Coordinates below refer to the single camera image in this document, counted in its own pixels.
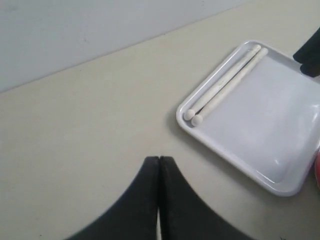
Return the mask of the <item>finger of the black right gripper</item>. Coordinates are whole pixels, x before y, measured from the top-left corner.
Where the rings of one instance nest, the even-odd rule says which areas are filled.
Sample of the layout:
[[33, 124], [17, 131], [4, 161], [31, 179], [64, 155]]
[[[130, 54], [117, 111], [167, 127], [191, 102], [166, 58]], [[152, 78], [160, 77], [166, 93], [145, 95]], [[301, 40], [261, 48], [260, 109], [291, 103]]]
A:
[[320, 29], [303, 44], [302, 47], [292, 56], [293, 59], [304, 64], [313, 57], [316, 57], [320, 53]]
[[311, 77], [316, 78], [320, 76], [320, 63], [304, 63], [300, 66], [300, 71], [302, 74]]

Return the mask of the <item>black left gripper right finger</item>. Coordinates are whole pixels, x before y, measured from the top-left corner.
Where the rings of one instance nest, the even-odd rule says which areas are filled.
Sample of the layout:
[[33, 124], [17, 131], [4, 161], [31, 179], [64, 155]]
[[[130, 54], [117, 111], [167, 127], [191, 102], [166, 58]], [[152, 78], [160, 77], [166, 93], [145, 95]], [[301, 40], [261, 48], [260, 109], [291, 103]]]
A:
[[192, 189], [173, 157], [159, 158], [158, 207], [163, 240], [250, 240]]

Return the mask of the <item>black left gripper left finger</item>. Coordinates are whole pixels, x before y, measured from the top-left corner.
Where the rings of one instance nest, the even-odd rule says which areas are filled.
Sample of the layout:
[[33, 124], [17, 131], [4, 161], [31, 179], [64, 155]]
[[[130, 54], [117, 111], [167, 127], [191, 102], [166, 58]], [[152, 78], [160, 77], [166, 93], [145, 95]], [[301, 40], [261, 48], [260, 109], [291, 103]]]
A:
[[98, 219], [70, 240], [156, 240], [159, 158], [146, 157], [132, 183]]

